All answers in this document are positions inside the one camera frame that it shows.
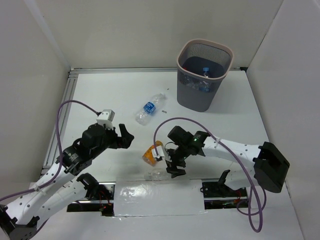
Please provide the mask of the clear crushed unlabelled bottle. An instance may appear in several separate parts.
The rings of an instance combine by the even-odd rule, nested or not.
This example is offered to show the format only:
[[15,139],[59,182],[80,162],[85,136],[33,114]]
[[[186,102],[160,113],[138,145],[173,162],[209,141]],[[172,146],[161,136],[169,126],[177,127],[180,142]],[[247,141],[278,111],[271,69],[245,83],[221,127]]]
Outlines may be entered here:
[[162,181],[169,181],[171,180],[171,174],[166,171],[166,169],[162,168],[155,168],[150,171],[148,171],[144,175],[144,179],[146,181],[152,181],[152,182],[162,182]]

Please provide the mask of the clear bottle blue cap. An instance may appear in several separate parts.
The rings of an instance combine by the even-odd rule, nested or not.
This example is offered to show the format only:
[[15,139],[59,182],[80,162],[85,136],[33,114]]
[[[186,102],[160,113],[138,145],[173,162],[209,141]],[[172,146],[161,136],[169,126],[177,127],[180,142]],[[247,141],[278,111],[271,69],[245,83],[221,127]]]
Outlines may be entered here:
[[204,93],[209,93],[210,90],[211,90],[211,83],[208,81],[208,79],[210,78],[210,68],[209,67],[204,67],[202,69],[203,71],[203,76],[206,80],[201,80],[198,84],[198,89],[201,91],[201,92],[204,92]]

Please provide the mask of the clear bottle red cap label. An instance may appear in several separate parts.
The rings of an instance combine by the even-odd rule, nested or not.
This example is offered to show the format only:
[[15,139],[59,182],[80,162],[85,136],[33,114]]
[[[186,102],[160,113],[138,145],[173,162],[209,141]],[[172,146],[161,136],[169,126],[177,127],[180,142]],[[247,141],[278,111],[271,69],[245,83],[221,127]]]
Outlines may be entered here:
[[199,86],[198,80],[188,74],[183,74],[183,76],[181,77],[181,83],[192,89],[196,89]]

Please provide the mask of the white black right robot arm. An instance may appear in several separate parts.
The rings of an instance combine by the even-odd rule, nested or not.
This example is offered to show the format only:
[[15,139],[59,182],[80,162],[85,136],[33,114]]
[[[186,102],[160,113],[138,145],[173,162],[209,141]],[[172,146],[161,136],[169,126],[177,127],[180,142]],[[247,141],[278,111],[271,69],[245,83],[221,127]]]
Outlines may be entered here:
[[271,193],[282,191],[290,163],[271,142],[250,145],[211,136],[204,131],[192,134],[175,126],[167,135],[177,146],[168,150],[166,171],[172,178],[186,174],[184,170],[189,156],[215,157],[240,165],[241,169],[225,170],[219,179],[218,190],[230,196],[235,190],[260,186]]

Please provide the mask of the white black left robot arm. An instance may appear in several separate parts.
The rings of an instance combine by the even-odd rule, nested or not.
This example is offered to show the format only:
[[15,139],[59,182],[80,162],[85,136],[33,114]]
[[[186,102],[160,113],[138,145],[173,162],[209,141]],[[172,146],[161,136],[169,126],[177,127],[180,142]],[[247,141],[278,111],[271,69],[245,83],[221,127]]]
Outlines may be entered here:
[[128,149],[134,140],[124,124],[115,128],[93,124],[67,147],[55,164],[31,188],[0,206],[0,227],[10,240],[30,240],[55,213],[70,203],[111,198],[111,193],[89,173],[82,171],[106,149]]

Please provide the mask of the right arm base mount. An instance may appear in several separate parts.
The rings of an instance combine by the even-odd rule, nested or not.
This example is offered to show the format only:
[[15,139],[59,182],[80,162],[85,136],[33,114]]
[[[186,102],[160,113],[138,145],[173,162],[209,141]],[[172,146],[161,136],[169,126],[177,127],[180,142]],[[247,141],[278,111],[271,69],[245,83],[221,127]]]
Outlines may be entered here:
[[225,185],[230,170],[225,170],[219,179],[202,181],[200,192],[203,194],[204,209],[236,209],[248,207],[248,193],[245,188],[232,190]]

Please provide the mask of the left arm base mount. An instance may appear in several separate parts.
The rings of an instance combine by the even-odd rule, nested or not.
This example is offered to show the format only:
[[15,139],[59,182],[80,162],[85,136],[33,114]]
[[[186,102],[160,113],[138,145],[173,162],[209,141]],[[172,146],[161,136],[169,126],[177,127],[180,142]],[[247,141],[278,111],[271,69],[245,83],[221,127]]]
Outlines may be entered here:
[[104,217],[114,217],[115,184],[99,183],[89,173],[84,173],[77,178],[84,184],[85,194],[67,206],[68,213],[100,213]]

